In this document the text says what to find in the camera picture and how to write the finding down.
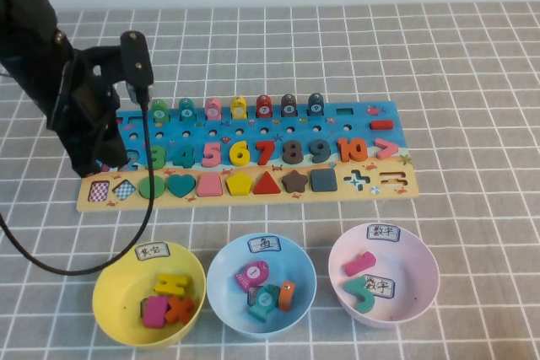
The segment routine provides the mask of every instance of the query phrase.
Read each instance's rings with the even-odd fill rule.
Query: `green heart block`
[[[141,193],[143,198],[147,200],[150,199],[150,178],[144,178],[141,183],[138,185],[138,192]],[[158,176],[154,177],[154,194],[155,198],[160,197],[165,193],[165,180],[161,179]]]
[[[172,175],[167,180],[167,187],[174,196],[182,198],[195,188],[195,183],[195,178],[191,175]]]

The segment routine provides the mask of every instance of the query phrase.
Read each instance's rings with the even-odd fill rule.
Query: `table surface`
[[[228,241],[258,231],[306,248],[318,275],[310,313],[287,335],[252,342],[208,306],[168,359],[538,358],[540,351],[540,3],[59,13],[78,48],[142,31],[154,97],[259,94],[277,102],[397,103],[421,197],[259,207],[155,210],[144,240],[188,246],[205,268]],[[122,108],[132,110],[120,86]],[[27,249],[60,267],[122,249],[142,212],[79,214],[80,180],[33,103],[0,79],[0,211]],[[359,223],[414,232],[440,266],[440,292],[420,318],[372,330],[339,306],[330,247]],[[96,326],[96,276],[30,266],[0,242],[0,360],[144,359]]]

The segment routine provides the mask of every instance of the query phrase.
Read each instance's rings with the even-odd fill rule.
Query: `green circle block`
[[[165,193],[165,181],[158,176],[154,177],[155,198],[161,197]],[[138,192],[143,198],[150,199],[150,178],[145,177],[138,185]]]

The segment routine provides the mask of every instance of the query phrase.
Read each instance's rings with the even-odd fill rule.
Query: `pink wooden block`
[[[204,105],[206,119],[210,121],[221,120],[221,102],[212,97]]]
[[[169,308],[169,299],[166,296],[148,297],[143,314],[145,328],[165,328],[165,314]]]
[[[209,142],[204,144],[201,166],[203,168],[215,168],[221,163],[221,143]]]
[[[388,142],[380,138],[375,140],[375,146],[381,149],[377,154],[377,159],[380,160],[390,158],[399,151],[399,146],[396,143]]]
[[[218,197],[223,195],[219,172],[207,172],[201,175],[199,186],[197,187],[197,195],[199,197]]]
[[[345,270],[345,274],[351,277],[357,273],[360,273],[361,271],[373,267],[376,262],[377,259],[371,252],[365,252],[362,256],[358,255],[353,261],[345,263],[345,265],[343,265],[343,269]]]

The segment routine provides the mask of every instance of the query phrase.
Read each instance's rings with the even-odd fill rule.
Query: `number puzzle board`
[[[167,180],[173,175],[192,175],[197,181],[196,187],[187,195],[179,198],[170,190],[156,198],[156,207],[217,206],[236,204],[268,204],[284,202],[310,201],[345,201],[360,199],[410,198],[419,193],[411,159],[397,108],[391,101],[376,103],[336,103],[324,106],[323,116],[308,116],[307,105],[298,105],[298,116],[281,117],[280,106],[273,107],[273,118],[255,118],[255,106],[248,106],[247,119],[232,120],[230,111],[223,108],[221,121],[208,121],[204,109],[196,109],[195,121],[181,121],[178,110],[169,110],[170,121],[166,123],[150,122],[149,130],[152,147],[160,146],[165,156],[165,166],[155,170],[155,175]],[[372,131],[373,120],[393,120],[392,130]],[[104,168],[101,173],[83,179],[77,208],[81,212],[146,209],[148,200],[139,193],[141,182],[148,178],[145,169],[146,153],[143,144],[143,120],[140,111],[119,111],[118,123],[121,136],[126,144],[130,163],[120,169]],[[350,159],[342,162],[338,140],[352,138],[365,140],[367,159],[357,162]],[[374,142],[377,138],[393,142],[399,150],[387,159],[378,159],[381,151]],[[310,144],[317,140],[326,140],[331,149],[330,157],[323,163],[314,164],[310,154]],[[283,145],[287,141],[298,141],[302,147],[303,160],[300,164],[286,164],[283,161]],[[240,141],[247,142],[250,162],[242,167],[230,163],[230,149]],[[261,152],[256,150],[259,141],[274,141],[275,150],[266,165],[258,165]],[[213,168],[201,166],[205,145],[219,142],[221,146],[221,164]],[[173,159],[186,145],[193,146],[195,164],[190,169],[174,166]],[[282,178],[292,170],[310,178],[314,169],[333,169],[337,179],[336,191],[315,192],[311,189],[311,180],[305,186],[305,192],[288,193]],[[198,181],[204,172],[217,172],[223,187],[222,196],[199,197]],[[281,192],[279,194],[255,195],[253,187],[267,171],[273,177]],[[253,179],[253,186],[248,196],[232,196],[226,180],[242,172]]]

